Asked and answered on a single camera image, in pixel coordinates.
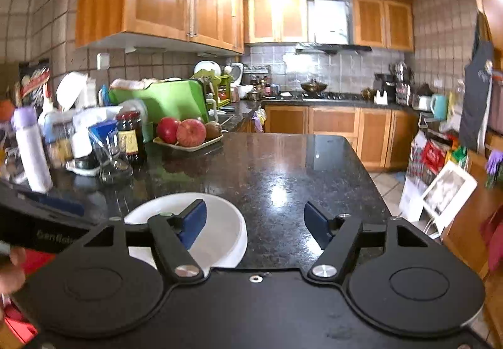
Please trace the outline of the person left hand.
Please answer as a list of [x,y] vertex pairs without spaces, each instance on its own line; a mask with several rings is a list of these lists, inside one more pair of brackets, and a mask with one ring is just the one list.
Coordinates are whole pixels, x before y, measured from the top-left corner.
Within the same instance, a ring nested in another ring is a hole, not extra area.
[[1,262],[0,293],[10,295],[22,288],[25,283],[26,252],[24,248],[12,247],[6,260]]

